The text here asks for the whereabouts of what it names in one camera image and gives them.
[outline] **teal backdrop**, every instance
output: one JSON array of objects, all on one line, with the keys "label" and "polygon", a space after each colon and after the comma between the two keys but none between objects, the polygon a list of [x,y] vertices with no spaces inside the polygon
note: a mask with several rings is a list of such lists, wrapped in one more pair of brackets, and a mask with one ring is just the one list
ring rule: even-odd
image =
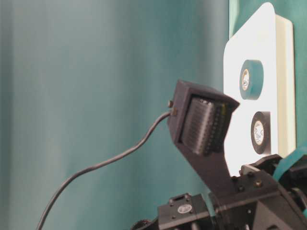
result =
[{"label": "teal backdrop", "polygon": [[[0,229],[33,230],[72,173],[134,145],[176,81],[222,90],[228,1],[0,0]],[[75,180],[45,230],[128,230],[203,183],[164,121]]]},{"label": "teal backdrop", "polygon": [[265,2],[270,2],[276,14],[289,19],[294,28],[295,48],[295,112],[296,143],[307,141],[307,1],[306,0],[230,0],[229,37]]}]

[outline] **black tape roll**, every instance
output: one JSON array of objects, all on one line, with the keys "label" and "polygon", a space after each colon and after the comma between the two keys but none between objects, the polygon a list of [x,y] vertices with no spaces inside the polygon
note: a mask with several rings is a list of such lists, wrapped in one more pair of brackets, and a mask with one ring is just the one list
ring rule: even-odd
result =
[{"label": "black tape roll", "polygon": [[255,113],[251,122],[250,135],[256,153],[271,153],[270,112]]}]

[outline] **ribbed grille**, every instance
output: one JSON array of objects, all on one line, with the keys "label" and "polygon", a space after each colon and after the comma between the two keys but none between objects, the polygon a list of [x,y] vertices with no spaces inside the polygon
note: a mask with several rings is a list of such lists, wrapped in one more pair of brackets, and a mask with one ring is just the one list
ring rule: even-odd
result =
[{"label": "ribbed grille", "polygon": [[223,144],[226,105],[193,97],[186,115],[181,141],[192,152],[205,155]]}]

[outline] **electrical tape roll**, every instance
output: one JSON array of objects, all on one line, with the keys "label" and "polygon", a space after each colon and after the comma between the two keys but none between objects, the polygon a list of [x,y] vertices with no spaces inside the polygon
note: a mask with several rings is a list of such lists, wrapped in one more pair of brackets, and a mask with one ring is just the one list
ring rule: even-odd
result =
[{"label": "electrical tape roll", "polygon": [[240,93],[244,100],[257,100],[263,87],[263,66],[259,60],[246,60],[240,73]]},{"label": "electrical tape roll", "polygon": [[270,112],[256,112],[250,127],[251,142],[258,154],[271,153]]}]

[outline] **black cable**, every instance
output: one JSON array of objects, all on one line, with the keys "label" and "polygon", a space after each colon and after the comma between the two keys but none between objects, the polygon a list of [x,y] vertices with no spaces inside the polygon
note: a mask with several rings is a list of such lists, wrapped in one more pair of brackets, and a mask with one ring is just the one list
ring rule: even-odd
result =
[{"label": "black cable", "polygon": [[88,172],[91,172],[91,171],[94,171],[96,169],[99,169],[103,166],[106,166],[110,163],[113,163],[115,161],[118,161],[120,159],[122,159],[123,157],[126,157],[128,156],[130,153],[134,152],[135,150],[137,150],[139,147],[141,147],[148,139],[148,137],[152,134],[152,132],[154,131],[154,129],[156,128],[156,126],[165,118],[167,118],[168,116],[170,116],[170,113],[171,112],[165,112],[163,114],[161,114],[157,119],[156,121],[152,124],[152,126],[149,128],[149,130],[147,131],[147,133],[145,134],[145,136],[140,140],[140,142],[131,147],[130,149],[124,151],[123,153],[115,156],[115,157],[112,157],[110,158],[109,160],[106,160],[106,161],[103,161],[101,163],[98,163],[98,164],[95,164],[93,166],[90,166],[88,168],[85,168],[77,173],[75,173],[74,175],[72,175],[71,177],[69,177],[66,181],[64,181],[64,183],[60,186],[60,188],[54,193],[54,195],[52,196],[52,198],[50,199],[49,203],[47,204],[40,220],[39,220],[39,223],[36,227],[36,230],[42,230],[43,226],[44,226],[44,223],[45,223],[45,220],[47,218],[47,215],[49,213],[49,211],[51,210],[54,202],[57,200],[57,198],[59,197],[59,195],[61,194],[61,192],[63,192],[63,190],[74,180],[76,179],[77,177],[85,174],[85,173],[88,173]]}]

